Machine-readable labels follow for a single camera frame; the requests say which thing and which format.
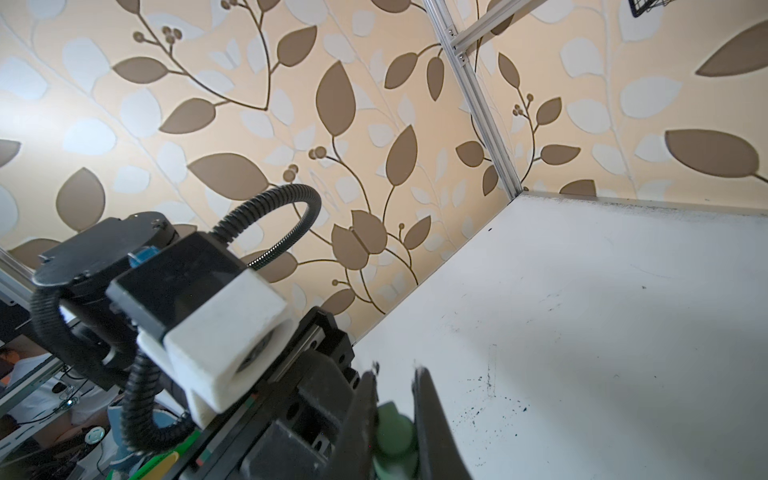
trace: person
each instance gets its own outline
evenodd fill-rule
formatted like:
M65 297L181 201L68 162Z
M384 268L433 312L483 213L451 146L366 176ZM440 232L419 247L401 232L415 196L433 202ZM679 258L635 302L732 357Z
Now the person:
M50 356L51 354L45 349L23 335L0 347L0 358L14 364L8 381L8 390ZM118 394L117 386L104 391L70 369L48 379L17 406L10 409L8 415L17 425L42 422L63 402L76 398L77 402L70 409L32 436L42 448L46 449L56 442L77 435L84 427L109 425L107 407L118 397Z

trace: white leaf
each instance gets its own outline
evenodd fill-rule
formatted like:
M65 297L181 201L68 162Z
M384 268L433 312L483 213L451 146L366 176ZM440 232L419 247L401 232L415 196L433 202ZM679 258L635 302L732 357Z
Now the white leaf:
M682 87L683 82L667 77L638 78L621 91L621 110L632 118L652 117L668 107Z
M594 144L592 145L592 157L598 161L601 167L608 170L613 175L624 175L627 173L624 159L621 156L621 152L616 147Z
M23 100L38 100L48 89L48 82L26 61L11 56L0 65L0 89Z
M301 287L294 283L291 286L291 296L293 297L293 308L303 312L304 307L306 306L306 294L304 293L304 290L301 290Z
M184 40L194 40L195 38L205 33L202 28L185 22L181 18L178 18L176 15L171 15L169 13L150 13L144 17L147 19L149 24L155 27L157 30L160 30L166 25L171 28L178 28L184 35Z
M341 177L336 181L336 192L341 201L348 204L360 197L360 186L353 177Z
M11 192L0 186L0 237L13 230L18 222L18 207Z
M416 110L413 108L411 99L406 94L403 94L400 104L397 106L397 116L406 125L416 124Z
M398 272L395 278L392 279L392 286L397 290L398 295L408 293L408 283L406 282L406 275L403 272Z
M672 180L651 180L640 185L637 189L638 200L664 201L664 194L672 184Z
M574 9L571 0L547 0L531 12L531 15L544 23L557 23L567 17Z
M112 190L119 194L138 194L147 187L149 187L149 172L133 165L120 167L112 184Z
M373 124L368 126L368 136L377 147L386 147L395 138L395 132L387 124Z
M371 62L368 65L368 70L371 72L371 76L376 83L381 83L386 77L386 65L384 65L384 51L382 49L376 50L371 56Z
M60 14L67 0L27 0L27 10L38 20L48 20Z
M322 227L323 225L326 224L326 222L328 221L328 219L330 217L331 216L328 214L328 210L326 210L325 207L321 207L320 208L320 213L317 214L317 220L315 220L314 226L315 227Z
M667 142L664 137L656 134L648 134L640 140L634 154L645 161L665 162L672 160L672 154L667 149Z
M296 20L307 25L320 25L328 15L323 0L285 0L285 4Z
M603 56L588 38L574 38L563 45L560 50L560 59L565 73L571 78L588 73L595 75L604 73Z
M275 136L275 130L272 128L272 121L269 115L262 111L241 110L240 120L245 128L254 135L262 138L272 138Z
M366 91L354 82L352 83L352 92L355 94L355 106L357 107L357 110L376 108L376 106L371 101L371 97L368 96Z
M337 140L336 150L339 152L339 156L341 158L344 158L344 155L346 155L346 151L349 150L349 142L346 140Z
M293 149L280 145L278 148L272 150L272 153L264 158L264 163L269 165L276 165L278 167L285 167L293 161Z
M462 16L462 20L466 20L472 15L472 6L469 4L469 0L456 0L456 7L458 8L458 14Z
M446 170L448 170L448 152L443 148L437 154L437 161L435 162L435 182L445 175Z
M512 128L509 129L509 133L516 134L520 130L522 130L523 127L525 125L527 125L527 124L528 124L528 122L525 121L525 119L523 117L521 117L520 115L513 116L512 117Z
M184 149L173 142L167 141L157 152L157 165L168 177L168 180L180 184L187 178L187 156Z
M67 131L61 148L73 154L103 155L117 142L117 136L103 121L83 118Z
M266 37L266 32L264 32L264 41L266 42L266 49L269 50L270 41ZM262 43L260 36L253 37L253 39L248 42L248 46L245 49L245 57L248 60L250 70L254 74L259 74L266 67L264 43Z
M349 314L347 312L341 312L338 315L334 315L333 318L336 320L336 326L338 326L341 330L347 331L349 326L352 325L352 319L349 318Z
M597 188L596 194L598 197L606 197L606 198L618 198L619 194L616 193L615 190L611 190L610 188Z
M312 148L312 143L315 141L315 130L315 124L311 124L309 127L293 135L293 148L299 151L308 151Z
M392 262L394 261L395 261L395 256L386 250L381 252L379 254L379 257L376 259L376 262L379 264L379 266L392 265Z
M464 201L464 196L467 192L467 180L462 180L453 189L453 206L458 207Z
M369 263L365 265L362 270L362 278L366 280L366 283L370 284L374 278L376 278L376 265Z
M150 137L163 121L160 104L146 88L128 95L120 105L120 119L134 136Z
M232 83L229 77L227 77L225 74L221 73L220 71L215 70L201 70L197 72L195 75L195 78L206 87L210 88L211 90L215 91L218 94L225 94L228 91L235 88L235 84ZM195 88L199 89L200 91L207 91L205 88L202 88L197 83L193 82L191 79L189 80L190 84L193 85Z
M416 201L420 204L429 205L432 202L432 199L429 198L429 194L421 188L411 187L411 195L413 195Z
M244 232L237 236L235 240L240 248L251 252L261 245L264 240L264 230L261 230L258 223L252 223Z
M472 218L466 217L462 223L462 235L469 240L475 235L475 226L472 224Z
M221 0L210 0L210 27L214 29L221 25L230 10L221 8Z
M496 73L496 50L493 48L493 43L490 40L480 45L480 60L485 65L485 70L493 75Z
M205 187L205 199L208 202L208 207L210 207L219 218L224 217L230 212L232 200L217 194L208 187Z
M611 128L608 110L599 101L582 98L565 108L574 125L590 134L602 134Z
M629 2L619 2L619 29L624 41L642 41L654 36L661 26L663 8L652 8L635 18L629 9Z
M373 31L376 14L368 10L358 10L352 14L352 33L358 37L367 37Z
M355 51L352 50L352 45L349 44L344 35L339 33L326 35L323 37L323 47L328 52L328 55L337 60L341 60L344 63L355 61Z
M74 81L91 93L96 80L109 73L109 60L90 38L70 40L61 50L61 61Z
M423 220L427 217L432 220L432 223L440 220L437 212L435 212L435 210L432 208L420 208L416 211L416 221Z
M272 115L283 124L290 126L293 123L293 103L286 92L278 89L272 93L270 110Z
M151 208L154 212L160 212L171 223L188 223L194 218L194 212L187 204L181 202L163 202Z
M394 302L397 299L397 290L392 285L382 285L376 289L376 293L384 297L387 302Z
M448 202L450 201L450 194L448 193L448 187L443 187L442 192L440 192L440 208L445 208L448 206Z
M434 252L442 246L443 242L445 242L445 239L440 233L431 233L429 234L429 237L424 240L424 248L426 248L428 252Z

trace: black wire basket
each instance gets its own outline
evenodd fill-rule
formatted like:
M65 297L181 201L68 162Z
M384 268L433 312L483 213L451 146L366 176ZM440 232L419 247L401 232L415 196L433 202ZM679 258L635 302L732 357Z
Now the black wire basket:
M637 18L648 10L656 7L666 7L674 0L629 0L629 8L632 16Z

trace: leaf pattern wallpaper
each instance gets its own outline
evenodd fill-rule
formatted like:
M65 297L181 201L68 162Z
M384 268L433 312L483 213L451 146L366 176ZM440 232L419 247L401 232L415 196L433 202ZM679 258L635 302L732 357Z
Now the leaf pattern wallpaper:
M418 0L27 0L0 36L0 247L31 268L105 217L186 235L308 184L318 221L260 273L359 338L508 202Z
M459 29L495 5L446 3ZM768 208L768 3L524 9L471 55L524 188Z

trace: green object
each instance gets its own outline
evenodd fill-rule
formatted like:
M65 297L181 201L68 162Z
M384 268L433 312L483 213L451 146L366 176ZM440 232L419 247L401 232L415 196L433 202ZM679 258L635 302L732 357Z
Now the green object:
M413 422L401 415L393 402L379 407L379 426L373 449L373 468L380 480L416 477L419 450Z

